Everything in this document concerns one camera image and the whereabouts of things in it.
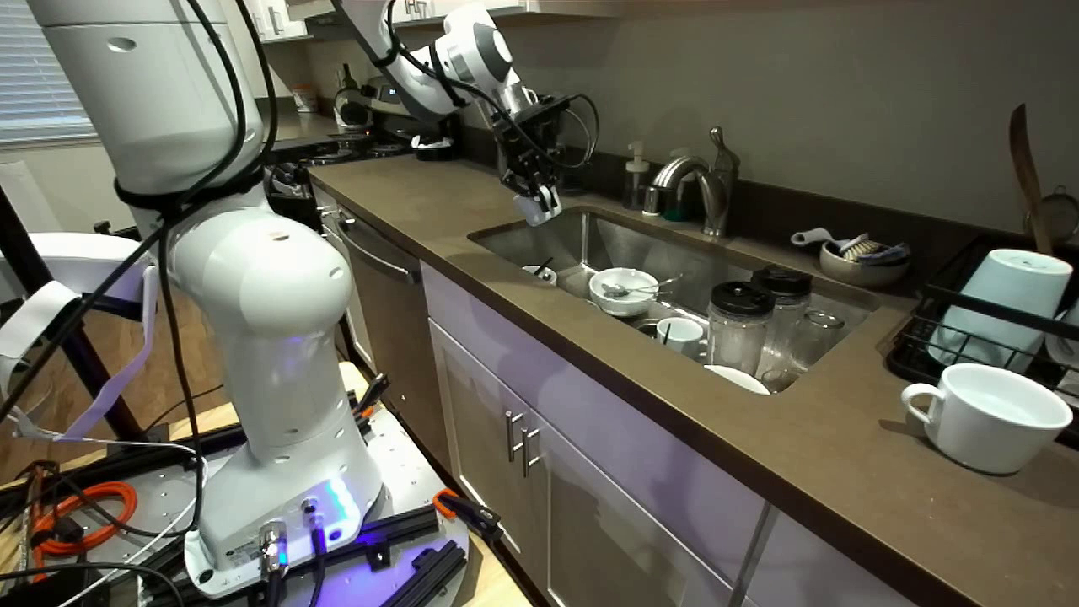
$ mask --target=soap dispenser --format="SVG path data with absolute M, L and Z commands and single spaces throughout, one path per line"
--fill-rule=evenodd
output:
M 643 206 L 649 198 L 649 158 L 643 158 L 643 142 L 630 142 L 628 145 L 630 161 L 628 161 L 628 209 L 641 214 L 641 215 L 654 215 L 654 206 Z

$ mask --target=white cup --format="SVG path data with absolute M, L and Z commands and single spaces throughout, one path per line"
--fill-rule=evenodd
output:
M 908 385 L 908 412 L 956 461 L 981 472 L 1017 472 L 1070 422 L 1074 408 L 1049 387 L 987 366 L 950 366 L 936 385 Z
M 654 337 L 671 352 L 694 353 L 705 341 L 705 326 L 687 317 L 666 317 L 654 324 Z
M 1033 250 L 992 250 L 961 295 L 1034 317 L 1052 317 L 1070 280 L 1074 265 L 1065 259 Z M 1042 330 L 1034 326 L 1007 324 L 968 308 L 948 308 L 929 353 L 942 366 L 985 361 L 995 367 L 1025 370 L 1039 352 L 1039 341 Z

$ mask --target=window blinds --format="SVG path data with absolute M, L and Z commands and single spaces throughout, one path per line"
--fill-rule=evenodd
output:
M 0 0 L 0 145 L 93 134 L 26 0 Z

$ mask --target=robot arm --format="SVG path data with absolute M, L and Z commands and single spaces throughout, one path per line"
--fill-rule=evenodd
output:
M 428 114 L 451 114 L 468 102 L 481 109 L 500 150 L 500 180 L 516 194 L 526 223 L 546 223 L 563 209 L 558 134 L 571 102 L 544 97 L 519 81 L 513 53 L 481 8 L 451 10 L 435 43 L 404 50 L 387 27 L 391 2 L 334 2 L 413 109 Z

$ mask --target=sink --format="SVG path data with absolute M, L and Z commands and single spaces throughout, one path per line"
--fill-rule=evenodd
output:
M 505 264 L 534 274 L 537 265 L 549 265 L 549 280 L 537 277 L 537 287 L 558 287 L 572 296 L 589 296 L 586 285 L 597 269 L 608 265 L 637 265 L 660 280 L 660 296 L 652 315 L 628 322 L 630 326 L 654 337 L 654 324 L 660 317 L 682 315 L 694 322 L 707 322 L 707 295 L 726 280 L 750 280 L 762 259 L 721 250 L 715 244 L 699 244 L 679 231 L 630 219 L 622 214 L 601 209 L 567 209 L 544 226 L 496 226 L 471 233 L 471 244 L 501 258 Z M 815 287 L 811 296 L 812 312 L 838 317 L 844 326 L 834 345 L 839 345 L 851 326 L 858 326 L 872 300 L 860 295 L 844 295 L 839 287 Z

